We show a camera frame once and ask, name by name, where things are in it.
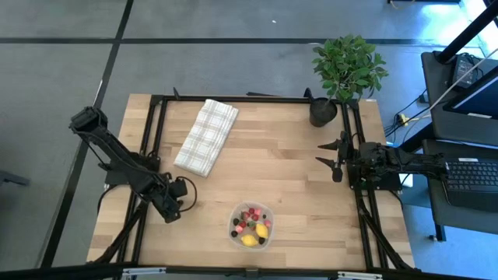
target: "wooden table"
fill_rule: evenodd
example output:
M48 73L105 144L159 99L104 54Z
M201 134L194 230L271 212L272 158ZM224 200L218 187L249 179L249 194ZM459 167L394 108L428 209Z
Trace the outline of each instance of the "wooden table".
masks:
M149 109L150 95L130 95L119 134L137 152ZM203 102L170 101L160 145L161 172L191 178L198 188L197 205L182 218L166 224L149 207L140 264L228 268L365 269L354 193L347 175L331 180L331 171L314 157L335 159L336 153L318 149L344 130L340 108L323 128L308 121L309 105L298 103L231 103L237 120L207 178L173 166ZM359 103L367 141L385 143L375 100ZM159 115L156 108L155 118ZM353 132L354 119L349 112ZM150 135L152 145L154 133ZM102 202L88 260L99 257L123 226L129 187L110 192ZM381 225L391 245L410 265L413 259L399 201L376 191ZM184 199L189 205L193 191ZM275 213L274 240L261 253L235 247L227 236L233 208L241 201L258 201ZM130 235L127 257L135 234ZM370 233L374 263L375 238Z

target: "green leaves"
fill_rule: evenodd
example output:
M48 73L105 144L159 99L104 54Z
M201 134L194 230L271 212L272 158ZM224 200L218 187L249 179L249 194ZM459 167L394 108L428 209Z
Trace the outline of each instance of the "green leaves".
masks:
M388 72L380 67L386 62L375 52L375 45L367 44L361 37L348 35L336 40L326 40L323 47L314 47L319 55L312 63L314 71L322 77L322 87L331 98L348 101L355 94L359 97L368 89L370 93L382 88L380 80Z

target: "keyboard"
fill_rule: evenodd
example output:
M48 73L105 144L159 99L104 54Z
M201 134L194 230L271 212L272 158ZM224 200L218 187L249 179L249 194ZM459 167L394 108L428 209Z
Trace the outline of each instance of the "keyboard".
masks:
M498 212L498 159L446 159L448 203Z

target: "clear bowl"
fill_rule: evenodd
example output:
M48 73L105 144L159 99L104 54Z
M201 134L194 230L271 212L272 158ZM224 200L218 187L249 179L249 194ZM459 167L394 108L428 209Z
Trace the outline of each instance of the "clear bowl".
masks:
M264 225L265 220L268 220L271 223L270 227L268 228L268 238L266 239L266 241L263 244L258 243L257 245L255 245L253 247L245 246L242 243L242 239L241 239L242 236L244 236L246 234L250 234L256 240L259 240L259 236L256 234L256 231L250 229L249 226L246 226L244 228L244 230L242 231L242 233L238 233L236 237L232 237L232 235L231 235L232 231L234 231L235 227L236 227L233 224L233 220L235 218L237 218L240 221L242 221L240 218L241 212L248 212L249 208L261 209L261 214L259 215L259 220L256 223L260 223L260 224ZM237 207L235 207L233 209L232 214L230 215L230 219L228 220L228 237L230 238L230 240L232 240L232 242L234 242L239 247L243 247L245 249L252 250L252 251L264 250L272 241L274 228L275 228L275 220L274 220L273 212L270 208L266 207L265 205L263 205L261 203L257 203L254 201L243 201L242 203L240 203Z

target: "white towel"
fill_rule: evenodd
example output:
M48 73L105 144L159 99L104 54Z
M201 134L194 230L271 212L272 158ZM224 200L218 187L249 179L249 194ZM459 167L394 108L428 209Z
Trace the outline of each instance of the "white towel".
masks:
M194 126L174 160L174 165L207 177L239 110L215 100L206 100Z

